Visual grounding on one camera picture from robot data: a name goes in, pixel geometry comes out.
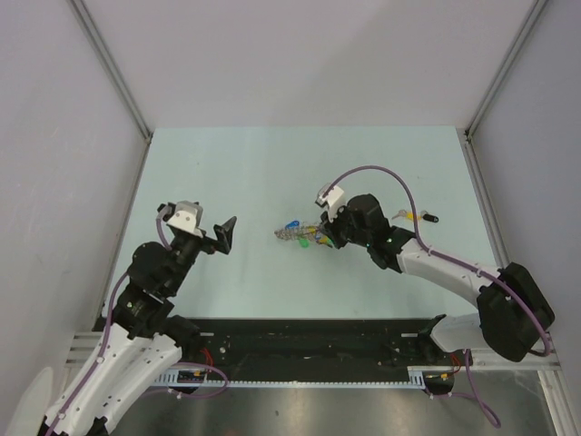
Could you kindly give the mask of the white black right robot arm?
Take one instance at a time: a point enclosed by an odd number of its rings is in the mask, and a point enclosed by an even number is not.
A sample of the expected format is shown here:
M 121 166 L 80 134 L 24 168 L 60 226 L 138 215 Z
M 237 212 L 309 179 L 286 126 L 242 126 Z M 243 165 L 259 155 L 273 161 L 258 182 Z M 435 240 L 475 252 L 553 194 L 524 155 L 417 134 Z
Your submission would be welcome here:
M 316 203 L 323 211 L 321 231 L 336 248 L 363 247 L 380 269 L 425 279 L 476 308 L 468 315 L 439 315 L 428 323 L 419 341 L 425 362 L 440 364 L 451 352 L 474 348 L 489 348 L 520 362 L 545 339 L 555 314 L 526 267 L 460 265 L 442 258 L 423 248 L 412 231 L 390 224 L 370 193 L 346 200 L 334 188 L 320 193 Z

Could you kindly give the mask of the metal band with key rings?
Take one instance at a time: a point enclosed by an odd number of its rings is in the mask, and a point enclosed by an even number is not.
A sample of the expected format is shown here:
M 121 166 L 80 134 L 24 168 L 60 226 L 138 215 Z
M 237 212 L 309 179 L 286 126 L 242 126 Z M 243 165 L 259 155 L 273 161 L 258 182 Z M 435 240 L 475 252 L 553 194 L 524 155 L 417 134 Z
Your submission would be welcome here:
M 324 235 L 317 225 L 299 225 L 283 227 L 274 231 L 274 235 L 283 241 L 308 241 L 309 243 L 328 244 L 330 238 Z

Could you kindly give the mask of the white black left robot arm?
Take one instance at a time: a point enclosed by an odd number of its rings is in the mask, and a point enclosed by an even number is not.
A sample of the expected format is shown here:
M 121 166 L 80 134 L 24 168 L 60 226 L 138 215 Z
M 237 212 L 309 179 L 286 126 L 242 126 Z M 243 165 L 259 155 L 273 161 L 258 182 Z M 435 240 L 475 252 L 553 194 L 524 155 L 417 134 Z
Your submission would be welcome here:
M 97 345 L 72 383 L 44 413 L 40 435 L 109 435 L 152 383 L 178 362 L 202 350 L 199 328 L 172 315 L 179 291 L 200 253 L 231 251 L 237 219 L 214 227 L 209 237 L 194 213 L 158 218 L 173 238 L 141 244 L 113 287 Z

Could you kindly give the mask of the silver key with yellow tag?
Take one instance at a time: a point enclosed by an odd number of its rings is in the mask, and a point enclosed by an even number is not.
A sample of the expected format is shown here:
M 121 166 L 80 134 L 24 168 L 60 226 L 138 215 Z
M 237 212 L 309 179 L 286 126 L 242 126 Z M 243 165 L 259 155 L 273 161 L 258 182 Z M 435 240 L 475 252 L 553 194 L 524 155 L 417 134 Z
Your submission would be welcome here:
M 399 210 L 393 217 L 392 219 L 398 219 L 398 218 L 406 218 L 408 216 L 408 212 L 406 210 Z

